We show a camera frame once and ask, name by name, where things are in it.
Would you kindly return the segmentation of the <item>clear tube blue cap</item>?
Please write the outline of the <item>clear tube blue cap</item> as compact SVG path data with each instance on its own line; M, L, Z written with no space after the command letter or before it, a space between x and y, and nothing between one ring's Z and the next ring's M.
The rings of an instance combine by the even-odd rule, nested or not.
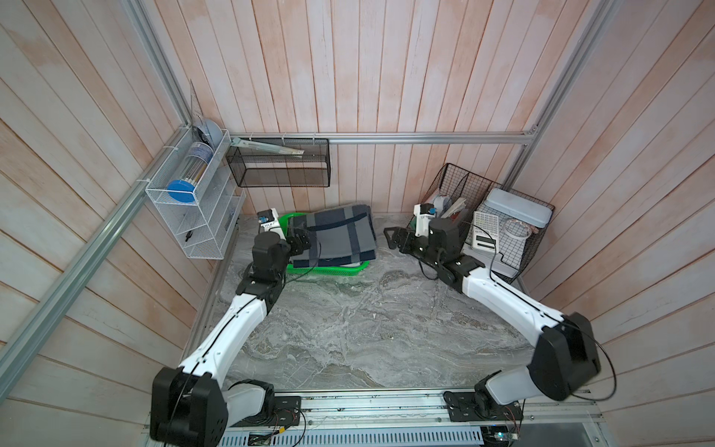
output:
M212 161L213 154L213 148L207 143L195 142L191 145L167 185L172 199L182 203L193 203L196 200L197 185Z

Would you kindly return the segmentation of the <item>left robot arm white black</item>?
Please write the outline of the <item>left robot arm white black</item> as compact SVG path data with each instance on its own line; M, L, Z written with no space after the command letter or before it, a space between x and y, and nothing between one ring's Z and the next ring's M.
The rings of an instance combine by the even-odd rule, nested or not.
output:
M274 209L259 212L261 226L248 266L229 309L196 350L174 369L164 367L152 385L150 437L163 445L215 446L227 428L248 420L268 424L275 417L272 385L223 382L251 333L282 293L290 257L306 250L307 237L287 238Z

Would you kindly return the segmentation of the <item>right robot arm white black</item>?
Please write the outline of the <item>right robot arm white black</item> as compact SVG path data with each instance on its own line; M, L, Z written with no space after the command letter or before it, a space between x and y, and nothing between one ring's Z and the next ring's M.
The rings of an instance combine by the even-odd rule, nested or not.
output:
M562 314L500 279L491 266L463 252L458 225L449 219L432 220L424 232L393 226L384 234L390 249L434 269L437 279L488 307L534 349L529 364L483 378L472 397L444 393L455 418L518 418L523 400L584 398L579 389L601 372L601 360L608 356L585 316Z

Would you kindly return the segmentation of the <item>black mesh wall basket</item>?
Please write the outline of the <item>black mesh wall basket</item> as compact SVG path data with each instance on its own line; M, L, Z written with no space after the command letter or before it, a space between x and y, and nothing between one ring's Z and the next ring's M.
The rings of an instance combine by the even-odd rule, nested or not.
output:
M240 187L314 187L331 185L331 143L327 139L259 139L262 143L303 149L303 156L281 156L234 147L226 160Z

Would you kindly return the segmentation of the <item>horizontal aluminium wall bar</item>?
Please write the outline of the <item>horizontal aluminium wall bar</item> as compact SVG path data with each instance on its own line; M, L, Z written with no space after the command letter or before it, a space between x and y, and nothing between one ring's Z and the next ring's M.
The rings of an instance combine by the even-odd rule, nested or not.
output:
M233 138L327 139L335 145L528 145L536 135L524 131L466 132L233 132Z

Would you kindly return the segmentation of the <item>white rectangular plastic box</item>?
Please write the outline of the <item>white rectangular plastic box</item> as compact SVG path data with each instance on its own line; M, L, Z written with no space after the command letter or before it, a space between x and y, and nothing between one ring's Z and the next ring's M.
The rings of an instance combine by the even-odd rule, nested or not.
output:
M493 210L537 228L545 228L550 223L553 214L553 211L547 206L502 189L493 189L484 200L484 204Z

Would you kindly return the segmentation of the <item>green plastic basket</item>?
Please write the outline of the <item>green plastic basket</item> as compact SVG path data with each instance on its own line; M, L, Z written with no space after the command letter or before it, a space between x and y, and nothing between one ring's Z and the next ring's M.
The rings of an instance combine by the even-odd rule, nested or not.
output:
M292 212L283 214L279 217L279 224L281 230L284 234L288 231L288 222L290 218L295 216L304 215L303 212ZM292 275L303 275L303 274L316 274L316 275L327 275L327 276L337 276L337 277L354 277L359 275L370 265L369 261L365 261L357 264L349 264L348 266L318 266L312 267L294 267L292 264L288 265L287 272Z

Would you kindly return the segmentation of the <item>white calculator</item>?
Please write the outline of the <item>white calculator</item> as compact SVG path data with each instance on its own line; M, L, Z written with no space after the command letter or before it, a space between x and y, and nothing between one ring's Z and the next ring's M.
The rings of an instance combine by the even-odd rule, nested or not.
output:
M474 212L471 224L471 247L495 254L499 249L499 218L486 212Z

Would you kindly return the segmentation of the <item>white tape roll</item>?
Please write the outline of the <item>white tape roll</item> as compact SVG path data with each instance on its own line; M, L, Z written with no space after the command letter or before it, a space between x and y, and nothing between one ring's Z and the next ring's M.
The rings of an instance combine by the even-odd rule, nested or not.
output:
M528 240L532 236L532 227L518 219L506 219L502 224L502 231L513 240Z

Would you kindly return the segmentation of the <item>navy grey plaid scarf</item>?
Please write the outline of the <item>navy grey plaid scarf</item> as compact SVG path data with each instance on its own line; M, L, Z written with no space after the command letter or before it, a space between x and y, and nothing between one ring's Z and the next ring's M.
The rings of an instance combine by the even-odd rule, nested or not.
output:
M310 243L290 260L297 268L352 266L376 259L372 208L365 204L292 216L287 230L291 236L307 236Z

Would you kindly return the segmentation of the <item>aluminium mounting rail base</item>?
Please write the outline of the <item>aluminium mounting rail base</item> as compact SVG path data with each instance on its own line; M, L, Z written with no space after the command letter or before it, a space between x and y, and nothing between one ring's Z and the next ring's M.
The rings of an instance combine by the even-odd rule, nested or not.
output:
M226 428L216 446L614 446L598 406L520 400L479 416L471 389L291 390L271 421Z

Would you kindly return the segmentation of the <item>grey ruler in basket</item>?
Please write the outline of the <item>grey ruler in basket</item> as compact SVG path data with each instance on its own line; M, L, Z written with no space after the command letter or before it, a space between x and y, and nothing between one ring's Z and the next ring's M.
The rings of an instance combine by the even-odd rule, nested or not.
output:
M303 154L305 154L303 149L286 147L284 145L273 145L273 143L262 143L255 140L245 140L241 138L233 138L232 145L238 148L263 151L268 154L281 156L303 156Z

